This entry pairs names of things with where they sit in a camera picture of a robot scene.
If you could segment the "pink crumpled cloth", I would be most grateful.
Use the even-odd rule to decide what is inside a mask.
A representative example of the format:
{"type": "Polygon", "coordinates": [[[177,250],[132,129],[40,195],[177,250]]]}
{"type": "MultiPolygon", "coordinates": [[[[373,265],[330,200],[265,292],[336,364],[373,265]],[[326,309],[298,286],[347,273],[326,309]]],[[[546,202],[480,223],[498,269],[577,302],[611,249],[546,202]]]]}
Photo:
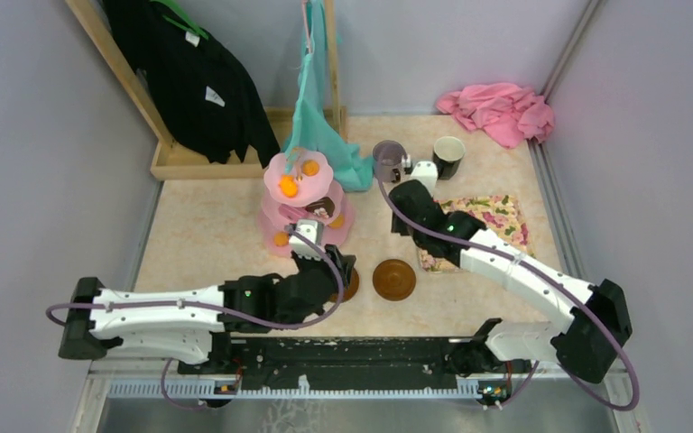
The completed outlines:
{"type": "Polygon", "coordinates": [[[440,96],[435,107],[465,130],[482,131],[505,149],[527,140],[543,143],[555,128],[555,114],[545,97],[513,83],[469,85],[440,96]]]}

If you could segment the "aluminium frame rail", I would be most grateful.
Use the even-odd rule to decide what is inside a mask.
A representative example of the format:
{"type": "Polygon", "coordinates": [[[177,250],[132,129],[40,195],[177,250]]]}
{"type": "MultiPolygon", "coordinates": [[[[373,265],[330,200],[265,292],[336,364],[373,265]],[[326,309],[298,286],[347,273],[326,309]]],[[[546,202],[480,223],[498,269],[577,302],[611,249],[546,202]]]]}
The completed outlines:
{"type": "MultiPolygon", "coordinates": [[[[575,60],[582,51],[587,36],[604,10],[608,1],[572,1],[580,5],[576,17],[571,19],[572,27],[563,39],[561,50],[555,56],[549,75],[541,87],[540,93],[545,96],[546,102],[554,106],[559,96],[564,81],[572,70],[575,60]]],[[[538,174],[538,182],[541,194],[544,198],[549,215],[550,227],[553,238],[557,242],[559,260],[565,271],[573,275],[590,279],[590,261],[587,254],[583,254],[581,244],[578,241],[578,222],[571,212],[570,187],[571,166],[560,158],[561,152],[554,150],[554,138],[544,144],[530,141],[529,149],[533,165],[538,174]]],[[[623,404],[623,398],[633,397],[633,387],[630,384],[628,372],[623,369],[621,373],[612,373],[603,381],[604,391],[611,402],[623,404]]],[[[649,416],[643,405],[631,411],[617,411],[605,409],[613,421],[616,432],[651,432],[649,416]]]]}

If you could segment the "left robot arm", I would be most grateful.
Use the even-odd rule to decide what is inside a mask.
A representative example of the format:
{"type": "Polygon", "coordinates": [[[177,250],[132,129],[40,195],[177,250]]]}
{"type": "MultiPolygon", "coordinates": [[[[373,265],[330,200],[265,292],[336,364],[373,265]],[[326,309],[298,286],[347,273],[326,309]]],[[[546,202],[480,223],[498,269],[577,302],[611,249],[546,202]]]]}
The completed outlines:
{"type": "Polygon", "coordinates": [[[223,373],[235,360],[226,343],[230,334],[299,329],[336,305],[351,283],[356,257],[332,244],[324,253],[318,259],[294,254],[297,271],[288,276],[246,275],[185,291],[133,293],[108,289],[96,277],[81,278],[70,303],[47,310],[51,320],[57,310],[67,313],[60,322],[59,356],[163,357],[223,373]]]}

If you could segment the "orange croissant pastry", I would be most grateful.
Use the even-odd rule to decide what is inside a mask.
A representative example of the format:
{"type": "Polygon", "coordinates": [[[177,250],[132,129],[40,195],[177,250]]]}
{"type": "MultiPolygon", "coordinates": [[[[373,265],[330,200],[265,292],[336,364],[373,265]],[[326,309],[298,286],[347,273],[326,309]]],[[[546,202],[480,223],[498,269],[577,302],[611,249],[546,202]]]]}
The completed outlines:
{"type": "Polygon", "coordinates": [[[299,193],[297,179],[292,175],[281,175],[278,186],[286,198],[294,198],[299,193]]]}

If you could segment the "green clothes hanger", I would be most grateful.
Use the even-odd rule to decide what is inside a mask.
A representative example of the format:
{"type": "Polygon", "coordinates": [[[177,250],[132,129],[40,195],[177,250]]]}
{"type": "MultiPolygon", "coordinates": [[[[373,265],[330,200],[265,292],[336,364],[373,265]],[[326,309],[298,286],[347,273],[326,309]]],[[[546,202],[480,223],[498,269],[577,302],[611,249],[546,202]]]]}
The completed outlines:
{"type": "Polygon", "coordinates": [[[176,16],[176,19],[171,18],[170,16],[164,15],[163,18],[169,22],[172,23],[173,25],[181,28],[185,32],[191,32],[192,34],[197,35],[198,37],[207,40],[208,39],[208,33],[202,29],[197,23],[195,23],[188,15],[187,13],[181,8],[179,4],[177,4],[173,0],[151,0],[152,3],[157,3],[164,5],[166,8],[168,8],[171,13],[176,16]]]}

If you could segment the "orange round cookie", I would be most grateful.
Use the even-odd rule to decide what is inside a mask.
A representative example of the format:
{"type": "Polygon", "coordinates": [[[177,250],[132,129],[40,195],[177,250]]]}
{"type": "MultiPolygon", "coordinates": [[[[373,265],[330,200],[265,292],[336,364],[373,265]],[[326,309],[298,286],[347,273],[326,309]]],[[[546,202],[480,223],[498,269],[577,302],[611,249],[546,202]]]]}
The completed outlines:
{"type": "Polygon", "coordinates": [[[338,215],[338,216],[328,225],[328,227],[329,227],[329,228],[332,228],[332,229],[339,229],[339,228],[341,228],[341,227],[344,225],[345,220],[346,220],[345,213],[342,213],[342,214],[338,215]]]}

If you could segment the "floral serving tray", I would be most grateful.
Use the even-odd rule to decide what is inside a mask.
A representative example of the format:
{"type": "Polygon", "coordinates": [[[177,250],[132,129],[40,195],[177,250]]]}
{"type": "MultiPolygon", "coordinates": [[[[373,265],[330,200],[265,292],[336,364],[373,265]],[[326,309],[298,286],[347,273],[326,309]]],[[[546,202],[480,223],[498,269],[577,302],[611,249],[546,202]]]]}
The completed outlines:
{"type": "Polygon", "coordinates": [[[464,211],[485,222],[501,239],[534,256],[530,230],[517,198],[510,195],[477,196],[445,199],[439,203],[446,212],[464,211]]]}

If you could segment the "black mug white inside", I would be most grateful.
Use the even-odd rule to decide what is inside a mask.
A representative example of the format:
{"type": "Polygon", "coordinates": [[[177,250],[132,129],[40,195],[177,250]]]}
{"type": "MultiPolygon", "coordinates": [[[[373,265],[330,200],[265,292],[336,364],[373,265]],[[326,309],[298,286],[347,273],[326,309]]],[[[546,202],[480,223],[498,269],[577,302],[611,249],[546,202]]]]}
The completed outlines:
{"type": "Polygon", "coordinates": [[[440,137],[434,143],[432,160],[438,169],[439,180],[450,180],[455,176],[466,151],[464,143],[453,136],[440,137]]]}

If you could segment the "chocolate cake slice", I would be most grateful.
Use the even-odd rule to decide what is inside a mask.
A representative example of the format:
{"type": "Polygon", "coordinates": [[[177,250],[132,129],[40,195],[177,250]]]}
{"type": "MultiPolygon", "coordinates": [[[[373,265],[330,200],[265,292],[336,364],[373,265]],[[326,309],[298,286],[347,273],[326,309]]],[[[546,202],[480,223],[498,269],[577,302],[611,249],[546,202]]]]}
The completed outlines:
{"type": "Polygon", "coordinates": [[[336,205],[329,197],[309,203],[304,209],[315,217],[329,219],[333,217],[336,205]]]}

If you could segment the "pink three-tier cake stand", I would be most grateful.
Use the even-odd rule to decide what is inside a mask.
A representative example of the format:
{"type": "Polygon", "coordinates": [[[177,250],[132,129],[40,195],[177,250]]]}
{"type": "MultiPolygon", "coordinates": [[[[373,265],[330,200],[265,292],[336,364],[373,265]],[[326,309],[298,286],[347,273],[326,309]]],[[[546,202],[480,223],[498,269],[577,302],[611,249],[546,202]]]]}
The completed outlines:
{"type": "Polygon", "coordinates": [[[278,153],[267,166],[263,182],[265,192],[257,215],[257,225],[270,253],[281,257],[291,255],[291,247],[275,246],[273,236],[278,232],[285,232],[287,226],[294,225],[303,218],[314,219],[324,225],[323,244],[340,246],[346,241],[355,221],[355,212],[323,153],[300,148],[294,149],[290,155],[278,153]],[[316,176],[307,177],[300,173],[300,166],[306,160],[319,163],[319,173],[316,176]],[[297,179],[299,193],[296,197],[286,198],[281,193],[278,186],[281,175],[292,175],[297,179]],[[309,203],[324,197],[331,198],[336,205],[333,217],[321,219],[304,209],[309,203]],[[339,229],[329,228],[328,225],[342,213],[346,217],[344,225],[339,229]]]}

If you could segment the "brown wooden coaster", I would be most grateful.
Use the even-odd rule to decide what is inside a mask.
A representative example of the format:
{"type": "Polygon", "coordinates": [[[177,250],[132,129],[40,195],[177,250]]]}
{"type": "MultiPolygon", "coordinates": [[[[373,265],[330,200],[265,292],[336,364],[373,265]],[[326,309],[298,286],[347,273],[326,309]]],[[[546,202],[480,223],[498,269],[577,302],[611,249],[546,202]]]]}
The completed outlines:
{"type": "Polygon", "coordinates": [[[359,290],[360,277],[356,268],[353,268],[348,277],[342,277],[342,284],[344,288],[344,293],[342,296],[343,302],[350,301],[359,290]]]}
{"type": "Polygon", "coordinates": [[[389,301],[409,298],[416,287],[416,274],[412,267],[399,259],[379,263],[373,272],[372,284],[376,293],[389,301]]]}

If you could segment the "teal hanging shirt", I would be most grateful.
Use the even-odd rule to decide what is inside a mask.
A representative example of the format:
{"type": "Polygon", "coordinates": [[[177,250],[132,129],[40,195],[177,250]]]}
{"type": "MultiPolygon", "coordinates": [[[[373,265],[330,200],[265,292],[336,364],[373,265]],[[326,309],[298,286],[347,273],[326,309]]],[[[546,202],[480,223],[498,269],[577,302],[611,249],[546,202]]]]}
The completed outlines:
{"type": "Polygon", "coordinates": [[[367,191],[373,184],[374,159],[342,137],[346,128],[340,105],[339,58],[334,4],[303,1],[299,93],[291,134],[282,151],[283,172],[292,174],[305,151],[322,153],[346,192],[367,191]]]}

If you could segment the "grey mug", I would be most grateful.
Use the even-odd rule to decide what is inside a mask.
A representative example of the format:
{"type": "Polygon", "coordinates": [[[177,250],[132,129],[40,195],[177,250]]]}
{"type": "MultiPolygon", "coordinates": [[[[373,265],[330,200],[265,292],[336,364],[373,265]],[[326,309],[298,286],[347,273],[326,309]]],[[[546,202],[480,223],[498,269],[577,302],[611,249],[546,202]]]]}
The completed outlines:
{"type": "Polygon", "coordinates": [[[398,183],[406,156],[407,152],[400,143],[393,140],[379,142],[373,149],[375,177],[384,183],[398,183]]]}

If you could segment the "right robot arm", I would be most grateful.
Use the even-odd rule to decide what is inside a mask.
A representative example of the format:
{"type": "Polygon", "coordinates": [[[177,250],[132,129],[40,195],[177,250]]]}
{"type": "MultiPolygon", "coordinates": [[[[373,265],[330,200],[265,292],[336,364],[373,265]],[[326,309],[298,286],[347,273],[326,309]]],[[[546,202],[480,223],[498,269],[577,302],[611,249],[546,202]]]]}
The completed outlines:
{"type": "Polygon", "coordinates": [[[472,359],[484,372],[505,361],[528,359],[560,365],[578,379],[600,383],[633,333],[623,289],[567,275],[502,239],[465,211],[446,212],[418,180],[405,181],[385,199],[392,230],[424,252],[458,269],[498,282],[537,309],[540,323],[488,320],[478,331],[472,359]]]}

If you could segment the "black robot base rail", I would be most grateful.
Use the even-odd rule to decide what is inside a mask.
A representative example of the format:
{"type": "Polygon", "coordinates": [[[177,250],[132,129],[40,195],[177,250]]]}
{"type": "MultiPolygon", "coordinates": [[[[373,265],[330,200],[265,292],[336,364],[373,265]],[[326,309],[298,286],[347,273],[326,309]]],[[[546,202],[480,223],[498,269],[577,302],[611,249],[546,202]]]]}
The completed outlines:
{"type": "Polygon", "coordinates": [[[184,375],[240,375],[244,391],[291,390],[305,377],[313,391],[450,391],[477,374],[527,373],[526,360],[486,355],[469,337],[219,336],[208,360],[180,362],[184,375]]]}

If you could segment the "orange macaron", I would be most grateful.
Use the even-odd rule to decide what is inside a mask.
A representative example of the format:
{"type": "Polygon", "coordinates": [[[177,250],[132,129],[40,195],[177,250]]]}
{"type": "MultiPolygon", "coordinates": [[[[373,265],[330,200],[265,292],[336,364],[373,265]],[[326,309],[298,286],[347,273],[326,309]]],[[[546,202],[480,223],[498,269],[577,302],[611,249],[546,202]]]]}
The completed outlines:
{"type": "Polygon", "coordinates": [[[289,244],[290,236],[286,232],[278,232],[273,236],[273,243],[277,247],[285,247],[289,244]]]}
{"type": "Polygon", "coordinates": [[[319,173],[319,163],[315,160],[306,160],[300,166],[300,173],[303,176],[313,177],[319,173]]]}

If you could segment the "black hanging shirt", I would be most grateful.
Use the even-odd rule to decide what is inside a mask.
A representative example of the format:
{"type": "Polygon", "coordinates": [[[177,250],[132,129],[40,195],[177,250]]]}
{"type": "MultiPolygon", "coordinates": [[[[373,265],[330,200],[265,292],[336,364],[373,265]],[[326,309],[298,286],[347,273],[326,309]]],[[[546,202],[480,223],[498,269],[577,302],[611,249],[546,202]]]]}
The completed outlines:
{"type": "Polygon", "coordinates": [[[163,122],[184,147],[208,161],[243,161],[255,149],[267,167],[281,147],[243,64],[212,34],[202,39],[167,22],[164,5],[103,3],[111,33],[129,66],[143,73],[163,122]]]}

